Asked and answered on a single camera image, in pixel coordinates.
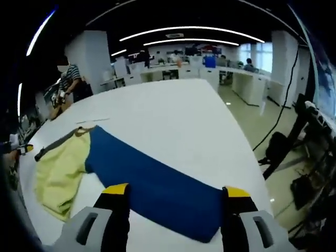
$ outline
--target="window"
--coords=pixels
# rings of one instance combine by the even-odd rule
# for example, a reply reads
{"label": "window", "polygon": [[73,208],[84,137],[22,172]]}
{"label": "window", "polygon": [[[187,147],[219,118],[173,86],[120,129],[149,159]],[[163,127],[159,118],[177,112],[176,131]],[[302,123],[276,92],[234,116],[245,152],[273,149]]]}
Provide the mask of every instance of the window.
{"label": "window", "polygon": [[239,61],[246,64],[247,58],[251,58],[251,44],[243,44],[239,47]]}
{"label": "window", "polygon": [[272,72],[273,46],[272,43],[257,43],[256,68]]}

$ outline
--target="black ceiling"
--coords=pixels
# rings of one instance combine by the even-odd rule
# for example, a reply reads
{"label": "black ceiling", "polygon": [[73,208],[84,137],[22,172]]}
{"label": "black ceiling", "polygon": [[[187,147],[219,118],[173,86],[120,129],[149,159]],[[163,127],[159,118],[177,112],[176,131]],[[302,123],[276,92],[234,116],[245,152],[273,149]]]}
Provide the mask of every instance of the black ceiling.
{"label": "black ceiling", "polygon": [[[249,0],[256,6],[267,9],[304,37],[298,22],[286,5],[286,1]],[[59,78],[56,59],[62,55],[63,49],[77,34],[85,29],[105,30],[108,34],[109,51],[127,49],[128,53],[137,51],[144,43],[166,39],[165,34],[175,31],[151,33],[132,38],[123,42],[119,39],[144,32],[146,30],[172,26],[209,26],[230,29],[245,33],[264,41],[271,41],[272,30],[287,30],[296,34],[281,21],[267,13],[239,0],[197,2],[192,0],[114,0],[108,3],[81,1],[66,3],[55,7],[52,3],[40,3],[39,8],[23,4],[15,8],[14,20],[20,25],[8,30],[10,43],[16,50],[12,59],[19,60],[14,79],[11,82],[23,82],[23,93],[34,93],[44,89]],[[26,50],[46,16],[57,9],[49,20],[29,57]],[[86,24],[102,13],[113,9],[86,26]],[[230,41],[238,44],[253,43],[254,40],[243,36],[218,31],[177,30],[185,38],[209,38]]]}

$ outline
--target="white table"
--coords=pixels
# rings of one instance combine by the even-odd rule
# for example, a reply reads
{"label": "white table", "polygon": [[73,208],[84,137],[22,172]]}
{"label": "white table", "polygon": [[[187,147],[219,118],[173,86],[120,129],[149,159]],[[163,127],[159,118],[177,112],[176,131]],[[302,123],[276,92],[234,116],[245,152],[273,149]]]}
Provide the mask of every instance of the white table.
{"label": "white table", "polygon": [[[107,119],[76,124],[76,122]],[[46,122],[30,141],[34,150],[20,161],[20,182],[31,221],[44,244],[60,235],[63,222],[48,214],[34,193],[34,155],[78,126],[97,124],[145,154],[216,188],[248,191],[259,210],[271,212],[268,192],[255,156],[238,123],[209,83],[167,80],[110,90],[73,104]],[[85,174],[71,216],[93,206],[103,190],[95,174]],[[221,251],[218,232],[202,244],[131,211],[127,250]]]}

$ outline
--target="striped shirt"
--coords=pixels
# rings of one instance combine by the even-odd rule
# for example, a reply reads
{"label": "striped shirt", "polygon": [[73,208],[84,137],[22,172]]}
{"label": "striped shirt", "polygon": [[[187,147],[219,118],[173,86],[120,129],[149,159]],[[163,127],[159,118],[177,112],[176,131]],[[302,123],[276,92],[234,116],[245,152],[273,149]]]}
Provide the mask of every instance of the striped shirt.
{"label": "striped shirt", "polygon": [[66,91],[72,82],[78,78],[80,78],[78,67],[70,64],[68,70],[61,75],[61,89]]}

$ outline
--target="yellow cloth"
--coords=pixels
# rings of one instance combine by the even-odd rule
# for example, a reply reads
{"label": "yellow cloth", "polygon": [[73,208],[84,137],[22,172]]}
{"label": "yellow cloth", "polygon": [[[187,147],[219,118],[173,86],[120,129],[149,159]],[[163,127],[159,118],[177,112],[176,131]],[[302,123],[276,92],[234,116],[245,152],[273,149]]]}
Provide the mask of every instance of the yellow cloth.
{"label": "yellow cloth", "polygon": [[73,135],[37,162],[37,200],[62,221],[69,218],[89,151],[90,134]]}

